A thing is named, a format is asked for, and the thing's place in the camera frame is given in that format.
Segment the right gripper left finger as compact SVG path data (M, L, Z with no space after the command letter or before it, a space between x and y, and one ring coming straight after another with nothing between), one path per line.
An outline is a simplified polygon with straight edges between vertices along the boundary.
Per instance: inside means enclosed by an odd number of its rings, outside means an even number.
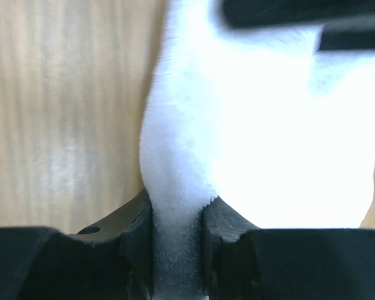
M0 227L0 299L151 299L146 191L76 234Z

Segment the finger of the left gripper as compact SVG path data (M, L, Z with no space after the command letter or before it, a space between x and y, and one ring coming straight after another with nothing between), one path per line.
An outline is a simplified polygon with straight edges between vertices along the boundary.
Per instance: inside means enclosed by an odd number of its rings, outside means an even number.
M375 19L326 24L318 51L375 51Z
M232 28L254 28L375 14L375 0L226 0L219 10Z

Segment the white towel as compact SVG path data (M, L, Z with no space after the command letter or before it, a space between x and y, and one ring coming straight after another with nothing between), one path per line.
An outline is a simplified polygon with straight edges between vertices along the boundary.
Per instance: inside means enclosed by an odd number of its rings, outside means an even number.
M154 298L203 299L203 207L261 228L357 228L373 200L375 52L317 52L321 25L229 29L219 1L169 1L140 166Z

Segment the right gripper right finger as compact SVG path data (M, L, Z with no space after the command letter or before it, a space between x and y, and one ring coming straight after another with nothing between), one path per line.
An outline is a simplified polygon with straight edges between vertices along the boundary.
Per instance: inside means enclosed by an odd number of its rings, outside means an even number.
M202 225L211 299L375 300L374 229L261 229L222 199Z

